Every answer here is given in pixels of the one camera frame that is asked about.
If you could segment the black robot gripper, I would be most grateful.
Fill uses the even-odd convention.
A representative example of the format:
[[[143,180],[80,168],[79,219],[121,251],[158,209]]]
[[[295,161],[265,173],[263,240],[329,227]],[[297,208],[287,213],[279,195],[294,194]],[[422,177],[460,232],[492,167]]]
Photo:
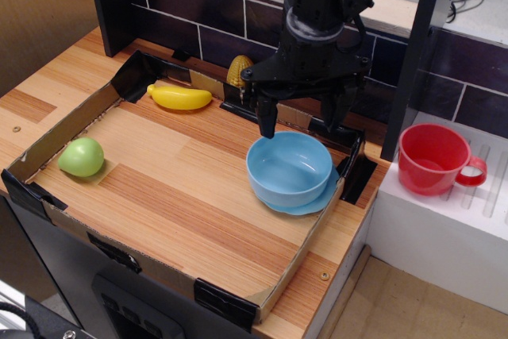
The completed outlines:
[[[321,116],[329,133],[345,119],[371,61],[357,53],[366,30],[360,17],[353,22],[359,37],[350,46],[338,44],[340,22],[331,29],[313,29],[298,17],[284,17],[275,54],[241,72],[241,101],[256,108],[260,133],[272,139],[281,100],[321,99]]]

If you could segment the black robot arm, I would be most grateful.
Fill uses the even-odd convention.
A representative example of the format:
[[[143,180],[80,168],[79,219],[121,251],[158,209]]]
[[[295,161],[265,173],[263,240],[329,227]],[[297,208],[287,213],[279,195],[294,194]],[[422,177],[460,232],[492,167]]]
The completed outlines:
[[[345,119],[371,60],[359,56],[366,29],[361,13],[373,0],[284,0],[279,47],[244,69],[242,98],[256,112],[263,137],[273,138],[277,105],[318,98],[328,131]]]

